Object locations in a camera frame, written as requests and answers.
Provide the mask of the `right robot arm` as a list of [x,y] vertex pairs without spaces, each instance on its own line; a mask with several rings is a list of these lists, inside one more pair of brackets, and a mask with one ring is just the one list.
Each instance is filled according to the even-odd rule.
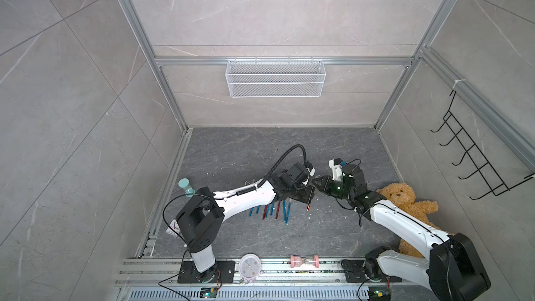
[[440,300],[475,300],[492,286],[473,242],[461,233],[449,234],[429,222],[436,202],[416,200],[405,183],[371,191],[360,166],[330,161],[331,176],[312,180],[327,196],[345,199],[348,209],[389,229],[400,239],[398,251],[379,247],[365,256],[366,281],[398,277],[425,287]]

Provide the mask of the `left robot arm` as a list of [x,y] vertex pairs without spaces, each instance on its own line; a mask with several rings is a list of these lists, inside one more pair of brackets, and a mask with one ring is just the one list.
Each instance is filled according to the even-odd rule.
[[217,268],[212,244],[223,222],[251,208],[287,199],[309,203],[313,198],[314,174],[310,162],[296,163],[288,170],[242,188],[224,192],[211,192],[207,187],[199,189],[175,217],[196,271],[203,274]]

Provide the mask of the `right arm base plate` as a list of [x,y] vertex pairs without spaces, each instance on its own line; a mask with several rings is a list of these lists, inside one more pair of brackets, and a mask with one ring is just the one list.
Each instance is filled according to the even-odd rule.
[[399,277],[389,276],[387,277],[378,268],[374,268],[372,264],[368,263],[364,259],[341,260],[341,267],[345,274],[346,281],[348,283],[361,283],[369,279],[369,282],[375,283],[399,283],[403,280]]

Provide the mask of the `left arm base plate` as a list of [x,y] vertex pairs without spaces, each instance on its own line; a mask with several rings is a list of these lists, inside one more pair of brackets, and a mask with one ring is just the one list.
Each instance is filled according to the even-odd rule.
[[178,274],[179,284],[207,284],[223,283],[231,284],[234,281],[235,261],[216,261],[204,273],[200,273],[193,261],[183,262]]

